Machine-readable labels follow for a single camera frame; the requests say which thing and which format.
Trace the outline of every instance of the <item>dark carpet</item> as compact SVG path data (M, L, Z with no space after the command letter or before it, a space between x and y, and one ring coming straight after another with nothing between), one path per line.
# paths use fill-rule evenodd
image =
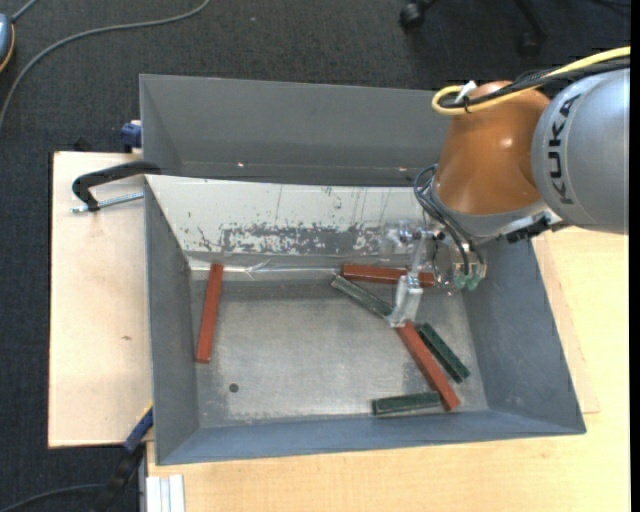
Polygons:
M0 12L13 14L24 1L1 1ZM17 54L0 74L0 103L20 69L51 43L198 3L36 3L18 22ZM91 37L38 64L0 133L0 510L51 489L106 483L119 457L116 447L47 449L52 151L81 138L95 151L122 151L120 127L139 118L139 73L437 89L514 78L629 44L630 8L604 0L533 3L549 37L530 59L515 50L526 21L505 0L442 1L410 35L397 23L402 0L216 0L190 20ZM91 496L52 498L25 510L87 510ZM136 507L134 491L114 510Z

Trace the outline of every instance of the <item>green block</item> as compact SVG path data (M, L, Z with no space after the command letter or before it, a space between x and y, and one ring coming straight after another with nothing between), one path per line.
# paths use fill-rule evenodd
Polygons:
M458 274L453 279L453 284L456 287L456 290L462 290L467 284L467 276L465 274Z
M429 352L433 354L453 380L460 383L469 376L469 369L429 324L416 326L416 330Z
M473 277L467 281L467 290L472 292L478 287L478 284L482 281L482 276L478 274L473 274Z
M384 416L400 412L413 412L440 405L440 395L435 391L414 395L392 396L373 401L373 414Z
M342 276L336 276L336 278L331 282L331 286L336 290L340 290L358 305L369 310L380 318L390 315L393 310L390 304L375 295L370 294L368 291L363 290L358 285L353 284Z

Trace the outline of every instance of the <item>metal clamp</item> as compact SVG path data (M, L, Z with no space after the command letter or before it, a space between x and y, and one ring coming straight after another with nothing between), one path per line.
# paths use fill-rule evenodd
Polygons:
M422 298L422 286L420 284L420 271L423 267L423 260L426 251L427 239L432 236L424 229L418 229L409 233L405 226L400 226L400 240L404 243L414 241L411 266L407 275L402 276L398 281L393 311L386 317L391 327L401 327L407 321L413 321L418 314L420 299Z
M98 201L89 191L90 187L96 187L112 181L130 178L131 176L137 176L138 174L162 174L162 171L160 170L160 167L152 162L138 160L78 176L73 182L71 190L73 190L73 193L78 197L78 199L85 203L86 206L73 208L71 211L74 213L81 211L97 212L102 207L112 206L114 204L124 203L142 197L142 195L138 196L135 194L129 194L127 196Z

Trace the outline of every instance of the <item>wooden stick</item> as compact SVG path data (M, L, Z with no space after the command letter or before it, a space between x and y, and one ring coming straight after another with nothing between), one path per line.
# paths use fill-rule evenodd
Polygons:
M207 294L202 309L202 321L200 323L200 337L196 350L196 361L208 363L211 360L213 337L216 330L216 318L218 316L218 304L220 303L220 289L222 288L222 273L224 267L218 263L211 265Z
M458 405L460 405L460 399L449 384L447 377L442 373L436 360L427 350L427 347L424 346L415 327L407 322L402 327L396 327L396 332L404 342L405 347L407 347L407 350L418 365L418 368L420 368L422 375L427 379L429 385L440 393L444 409L450 411L458 407Z
M407 271L401 268L374 267L370 265L342 265L342 277L349 281L366 281L369 283L395 284ZM423 288L433 286L434 277L430 272L420 272L418 279Z

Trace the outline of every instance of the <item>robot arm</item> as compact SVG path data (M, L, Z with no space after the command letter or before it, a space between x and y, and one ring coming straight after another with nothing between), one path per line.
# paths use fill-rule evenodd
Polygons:
M458 88L444 89L434 108L454 117L435 176L421 187L424 200L475 243L542 218L626 233L629 52L485 84L448 106L442 98ZM536 90L576 73L587 76L552 101Z

